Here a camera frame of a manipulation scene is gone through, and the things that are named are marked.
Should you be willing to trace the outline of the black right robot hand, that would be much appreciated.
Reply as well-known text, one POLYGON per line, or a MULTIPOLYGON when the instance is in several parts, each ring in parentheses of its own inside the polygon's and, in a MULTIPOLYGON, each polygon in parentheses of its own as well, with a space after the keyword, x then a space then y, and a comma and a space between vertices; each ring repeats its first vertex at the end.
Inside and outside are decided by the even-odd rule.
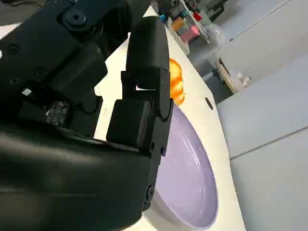
POLYGON ((50 0, 0 41, 0 228, 120 231, 166 154, 166 30, 148 0, 50 0))

